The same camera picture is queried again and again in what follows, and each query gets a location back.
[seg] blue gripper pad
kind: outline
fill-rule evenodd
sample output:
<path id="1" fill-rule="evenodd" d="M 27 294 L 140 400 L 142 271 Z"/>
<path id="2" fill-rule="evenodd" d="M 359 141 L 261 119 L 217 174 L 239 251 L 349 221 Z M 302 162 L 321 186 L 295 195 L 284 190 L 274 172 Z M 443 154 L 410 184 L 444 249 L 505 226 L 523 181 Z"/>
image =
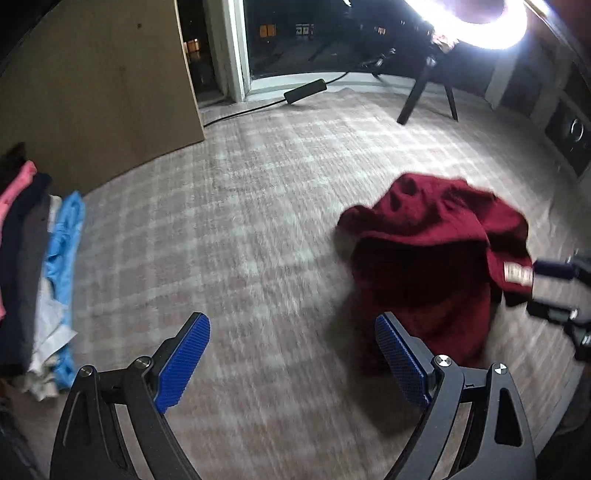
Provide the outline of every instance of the blue gripper pad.
<path id="1" fill-rule="evenodd" d="M 375 339 L 407 401 L 427 408 L 431 403 L 427 375 L 384 315 L 375 320 Z"/>
<path id="2" fill-rule="evenodd" d="M 158 376 L 154 404 L 160 413 L 178 403 L 203 351 L 209 342 L 211 326 L 202 313 L 185 334 Z"/>

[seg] pink shirt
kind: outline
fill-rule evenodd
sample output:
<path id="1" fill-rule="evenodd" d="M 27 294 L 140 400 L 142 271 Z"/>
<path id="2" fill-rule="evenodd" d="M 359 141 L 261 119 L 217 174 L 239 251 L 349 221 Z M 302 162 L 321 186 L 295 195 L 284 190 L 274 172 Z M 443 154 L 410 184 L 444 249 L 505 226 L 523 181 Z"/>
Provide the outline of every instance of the pink shirt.
<path id="1" fill-rule="evenodd" d="M 4 219 L 14 200 L 31 184 L 35 173 L 37 173 L 35 164 L 31 160 L 27 160 L 21 167 L 21 171 L 18 172 L 17 178 L 0 195 L 0 244 L 2 243 L 2 225 L 4 224 Z M 3 319 L 5 315 L 6 310 L 4 310 L 2 298 L 0 297 L 0 319 Z"/>

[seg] maroon shirt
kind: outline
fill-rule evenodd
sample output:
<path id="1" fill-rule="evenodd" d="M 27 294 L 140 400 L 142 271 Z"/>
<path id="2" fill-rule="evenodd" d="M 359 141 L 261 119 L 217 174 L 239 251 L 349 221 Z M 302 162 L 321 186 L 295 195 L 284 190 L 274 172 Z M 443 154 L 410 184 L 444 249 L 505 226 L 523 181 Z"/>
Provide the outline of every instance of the maroon shirt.
<path id="1" fill-rule="evenodd" d="M 404 174 L 373 208 L 351 207 L 338 225 L 359 236 L 351 260 L 366 324 L 393 312 L 459 365 L 478 362 L 492 302 L 531 297 L 527 221 L 463 179 Z"/>

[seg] floor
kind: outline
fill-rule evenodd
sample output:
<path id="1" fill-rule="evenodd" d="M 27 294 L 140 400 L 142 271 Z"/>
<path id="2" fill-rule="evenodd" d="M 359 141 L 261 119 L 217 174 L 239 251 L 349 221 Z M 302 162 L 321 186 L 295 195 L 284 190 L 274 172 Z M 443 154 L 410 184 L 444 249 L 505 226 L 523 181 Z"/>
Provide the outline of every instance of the floor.
<path id="1" fill-rule="evenodd" d="M 577 189 L 523 124 L 462 102 L 456 123 L 445 98 L 426 96 L 401 127 L 403 102 L 342 90 L 221 122 L 205 142 L 85 197 L 75 360 L 127 366 L 191 312 L 207 313 L 212 339 L 167 413 L 202 478 L 383 478 L 394 463 L 420 413 L 390 376 L 362 368 L 350 244 L 335 225 L 346 207 L 371 205 L 401 173 L 462 176 L 494 190 L 529 219 L 533 257 L 564 258 L 591 241 Z M 203 120 L 238 108 L 247 106 L 210 107 Z M 590 303 L 576 286 L 535 288 Z M 522 307 L 503 307 L 485 361 L 498 359 L 539 444 L 575 369 L 569 342 Z M 62 406 L 15 405 L 46 471 Z M 465 421 L 462 408 L 434 478 L 449 470 Z M 149 478 L 123 424 L 138 473 Z"/>

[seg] clothing label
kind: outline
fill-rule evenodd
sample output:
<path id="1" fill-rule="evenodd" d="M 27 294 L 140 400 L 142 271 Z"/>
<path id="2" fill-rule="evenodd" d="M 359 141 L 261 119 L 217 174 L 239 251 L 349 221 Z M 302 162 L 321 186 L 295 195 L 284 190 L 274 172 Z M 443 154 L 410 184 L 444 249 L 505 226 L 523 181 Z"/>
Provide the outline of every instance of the clothing label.
<path id="1" fill-rule="evenodd" d="M 522 267 L 518 263 L 505 262 L 505 281 L 531 287 L 534 283 L 534 272 L 531 267 Z"/>

